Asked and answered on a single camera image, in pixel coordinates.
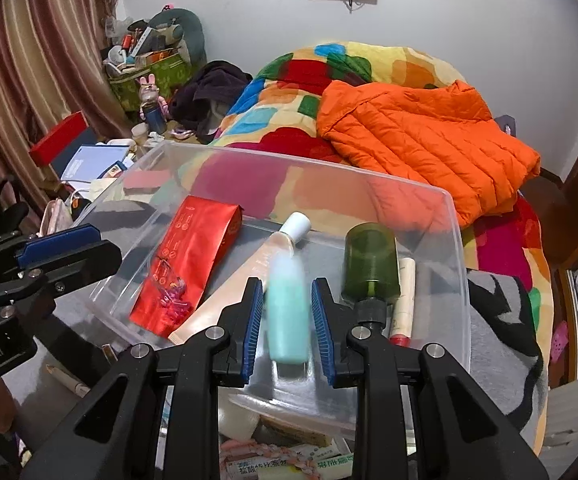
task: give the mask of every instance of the striped curtain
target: striped curtain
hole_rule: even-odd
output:
[[[6,173],[20,180],[33,223],[47,196],[30,146],[78,110],[102,136],[130,135],[99,55],[106,46],[104,18],[116,2],[0,0],[0,180]]]

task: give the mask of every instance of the blue gripper pad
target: blue gripper pad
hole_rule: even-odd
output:
[[[84,224],[29,242],[16,259],[20,269],[30,269],[49,258],[94,244],[101,239],[98,229],[91,224]]]

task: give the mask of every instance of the white wall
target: white wall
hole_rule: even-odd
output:
[[[510,114],[543,166],[565,177],[578,150],[577,0],[124,0],[150,18],[166,3],[193,10],[209,59],[256,73],[324,41],[406,45],[452,63],[494,115]]]

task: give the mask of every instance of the pink bunny figurine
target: pink bunny figurine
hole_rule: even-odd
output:
[[[140,118],[144,121],[144,112],[142,108],[149,103],[157,102],[160,105],[160,110],[165,119],[169,116],[169,105],[164,97],[160,95],[160,89],[156,86],[156,76],[149,74],[149,80],[143,76],[140,78],[140,90],[138,91],[140,97]]]

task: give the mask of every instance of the teal plastic bottle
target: teal plastic bottle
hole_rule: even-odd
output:
[[[271,260],[267,286],[267,341],[277,363],[309,362],[309,292],[297,256],[280,253]]]

